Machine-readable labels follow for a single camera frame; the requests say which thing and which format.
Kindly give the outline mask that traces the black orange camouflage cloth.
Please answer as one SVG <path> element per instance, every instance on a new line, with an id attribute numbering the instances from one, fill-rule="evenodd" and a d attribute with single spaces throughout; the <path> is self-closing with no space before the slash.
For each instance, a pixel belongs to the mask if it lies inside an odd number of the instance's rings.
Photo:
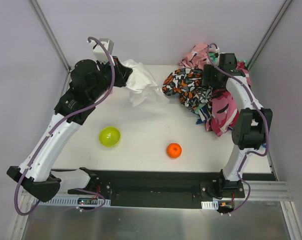
<path id="1" fill-rule="evenodd" d="M 166 96 L 179 97 L 180 103 L 193 113 L 202 108 L 212 110 L 212 88 L 202 85 L 202 70 L 181 68 L 164 80 L 162 91 Z"/>

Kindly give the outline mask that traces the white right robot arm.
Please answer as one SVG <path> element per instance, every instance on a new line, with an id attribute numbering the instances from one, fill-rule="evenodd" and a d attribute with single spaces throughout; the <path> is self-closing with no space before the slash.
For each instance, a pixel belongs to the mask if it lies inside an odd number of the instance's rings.
<path id="1" fill-rule="evenodd" d="M 242 173 L 249 158 L 258 154 L 262 144 L 268 144 L 272 110 L 265 109 L 254 96 L 243 70 L 237 69 L 233 53 L 219 55 L 218 64 L 212 63 L 204 72 L 203 83 L 212 87 L 225 87 L 235 100 L 238 118 L 231 136 L 234 143 L 230 158 L 215 181 L 207 183 L 203 191 L 210 197 L 244 197 Z"/>

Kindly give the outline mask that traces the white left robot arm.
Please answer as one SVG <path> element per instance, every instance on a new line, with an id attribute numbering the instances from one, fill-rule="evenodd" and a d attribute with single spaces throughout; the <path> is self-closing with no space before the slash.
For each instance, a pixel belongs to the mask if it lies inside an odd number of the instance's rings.
<path id="1" fill-rule="evenodd" d="M 31 156 L 19 166 L 10 166 L 7 175 L 41 202 L 51 200 L 62 186 L 62 177 L 51 169 L 71 136 L 95 110 L 92 106 L 111 86 L 126 87 L 132 68 L 124 66 L 117 57 L 111 64 L 91 59 L 80 60 L 71 71 L 68 90 L 54 108 L 54 114 Z"/>

